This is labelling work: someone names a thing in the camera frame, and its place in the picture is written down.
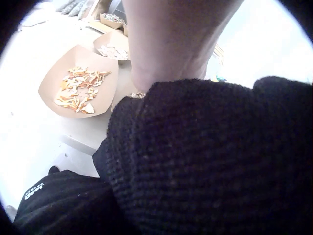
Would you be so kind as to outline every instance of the dried orange peel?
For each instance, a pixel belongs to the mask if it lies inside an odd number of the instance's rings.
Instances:
[[[93,87],[100,86],[103,83],[103,78],[111,72],[89,71],[87,69],[76,66],[68,70],[70,74],[63,78],[60,87],[61,92],[72,91],[72,93],[69,96],[59,94],[54,101],[55,104],[64,108],[70,108],[76,113],[95,113],[92,104],[86,102],[97,96],[99,90],[94,90]],[[78,88],[88,89],[85,93],[87,96],[81,97],[81,100],[77,97],[79,95],[77,92]]]

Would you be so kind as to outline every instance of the forearm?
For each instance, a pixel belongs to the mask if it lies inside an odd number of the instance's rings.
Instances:
[[[132,80],[204,78],[215,44],[243,0],[123,0],[129,28]]]

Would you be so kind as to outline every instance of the white table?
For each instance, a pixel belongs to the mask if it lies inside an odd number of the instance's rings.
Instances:
[[[106,138],[110,108],[95,117],[69,119],[51,111],[38,94],[48,70],[69,49],[80,44],[96,52],[93,41],[101,33],[85,25],[75,18],[53,14],[49,21],[12,36],[0,63],[2,98],[5,97],[1,107],[0,140],[7,134],[21,133],[28,136],[25,141],[32,141],[33,135],[40,134],[48,139],[56,137],[92,155]],[[117,92],[129,81],[130,70],[130,61],[120,63]]]

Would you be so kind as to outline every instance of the black knit sweater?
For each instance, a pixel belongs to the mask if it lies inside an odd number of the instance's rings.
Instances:
[[[312,86],[182,80],[124,98],[103,159],[122,212],[145,234],[312,232]]]

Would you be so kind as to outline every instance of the cardboard tray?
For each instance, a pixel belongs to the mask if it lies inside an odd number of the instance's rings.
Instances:
[[[114,30],[114,31],[109,32],[107,34],[101,35],[96,40],[94,40],[94,47],[100,53],[99,49],[101,48],[101,46],[103,46],[103,45],[105,46],[108,43],[111,43],[115,47],[120,47],[123,50],[127,51],[127,53],[128,53],[128,59],[127,60],[131,59],[130,54],[129,54],[128,37],[126,37],[123,34],[123,32],[121,32],[120,30]]]
[[[103,83],[97,86],[98,95],[91,101],[95,109],[93,114],[75,113],[73,110],[58,106],[54,100],[61,90],[62,79],[69,74],[68,69],[75,66],[88,67],[88,70],[111,71],[111,74],[103,79]],[[110,107],[118,81],[118,61],[98,55],[81,45],[76,45],[65,53],[49,70],[41,82],[38,93],[43,102],[56,114],[67,118],[87,118],[105,113]]]
[[[106,18],[104,18],[103,14],[100,15],[100,22],[102,24],[105,24],[113,29],[119,29],[121,27],[123,27],[123,23],[119,23],[119,22],[113,22],[113,21],[109,21]]]
[[[131,93],[137,93],[138,89],[129,81],[119,92],[117,92],[114,96],[112,101],[111,111],[114,110],[115,106],[126,96],[130,95]]]
[[[88,23],[88,27],[93,28],[103,34],[106,34],[115,30],[105,24],[100,23],[100,21],[91,21],[90,23]]]

